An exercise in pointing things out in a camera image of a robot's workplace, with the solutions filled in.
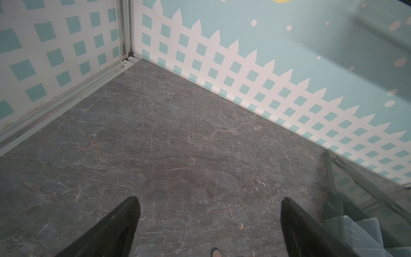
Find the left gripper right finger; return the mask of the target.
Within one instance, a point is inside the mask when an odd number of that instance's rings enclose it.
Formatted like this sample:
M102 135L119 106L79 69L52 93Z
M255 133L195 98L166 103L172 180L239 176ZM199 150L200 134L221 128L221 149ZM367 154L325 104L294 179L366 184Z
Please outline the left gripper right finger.
M293 199L281 202L280 223L290 257L355 257Z

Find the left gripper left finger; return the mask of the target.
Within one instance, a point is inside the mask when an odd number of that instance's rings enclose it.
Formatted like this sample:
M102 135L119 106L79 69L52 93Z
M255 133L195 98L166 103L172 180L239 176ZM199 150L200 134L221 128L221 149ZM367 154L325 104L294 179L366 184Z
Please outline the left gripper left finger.
M128 197L58 257L128 257L140 218L140 203Z

